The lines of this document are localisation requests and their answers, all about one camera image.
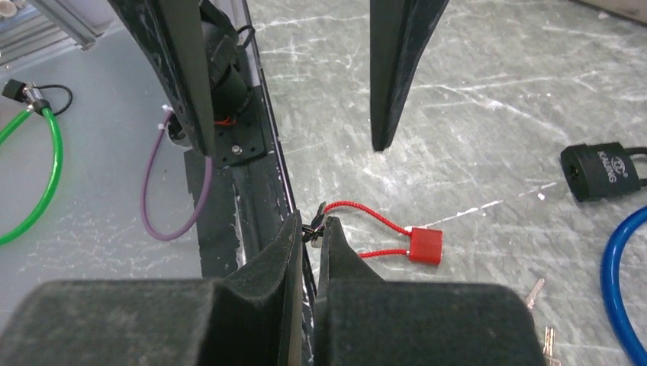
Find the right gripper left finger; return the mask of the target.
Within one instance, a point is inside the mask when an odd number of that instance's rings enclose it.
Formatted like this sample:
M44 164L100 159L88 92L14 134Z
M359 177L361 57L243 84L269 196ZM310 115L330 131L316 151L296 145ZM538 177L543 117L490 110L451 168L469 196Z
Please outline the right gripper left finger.
M51 281L1 336L3 365L298 365L301 217L225 278Z

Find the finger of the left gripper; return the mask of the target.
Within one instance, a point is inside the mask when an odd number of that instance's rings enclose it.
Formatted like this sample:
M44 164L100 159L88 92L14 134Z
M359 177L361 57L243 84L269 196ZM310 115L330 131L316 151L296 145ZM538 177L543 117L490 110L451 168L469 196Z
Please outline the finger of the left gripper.
M114 0L109 4L153 67L193 149L213 156L214 112L201 2Z
M369 2L369 112L376 152L392 144L418 63L448 4L448 0Z

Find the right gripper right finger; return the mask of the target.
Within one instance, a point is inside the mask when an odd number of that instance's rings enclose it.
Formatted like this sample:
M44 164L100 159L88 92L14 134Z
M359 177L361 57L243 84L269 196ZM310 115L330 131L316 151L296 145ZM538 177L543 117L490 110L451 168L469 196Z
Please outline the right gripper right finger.
M323 231L314 305L316 365L543 365L533 317L499 284L388 281Z

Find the silver key bunch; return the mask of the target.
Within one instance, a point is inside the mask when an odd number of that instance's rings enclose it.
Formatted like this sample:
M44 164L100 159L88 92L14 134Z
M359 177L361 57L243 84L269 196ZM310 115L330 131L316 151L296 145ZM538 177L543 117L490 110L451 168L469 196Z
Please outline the silver key bunch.
M309 224L302 226L302 242L309 243L315 249L322 247L326 226L326 207L327 203L322 202L317 209L315 218Z

